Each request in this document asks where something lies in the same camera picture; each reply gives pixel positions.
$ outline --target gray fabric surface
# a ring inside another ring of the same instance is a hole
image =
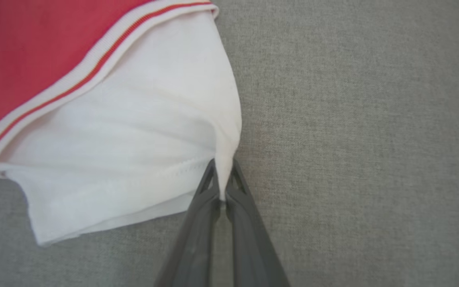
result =
[[[459,0],[217,0],[237,153],[293,286],[459,287]],[[151,286],[182,214],[37,247],[0,180],[0,286]],[[231,286],[231,225],[214,286]]]

